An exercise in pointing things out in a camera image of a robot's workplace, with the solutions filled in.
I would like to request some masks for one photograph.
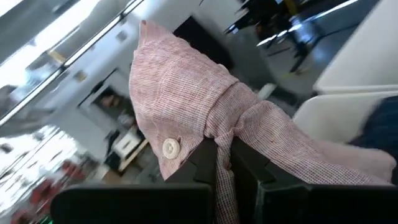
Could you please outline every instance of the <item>button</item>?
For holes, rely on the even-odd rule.
[[[180,144],[175,139],[166,139],[162,148],[163,155],[168,159],[175,159],[180,153]]]

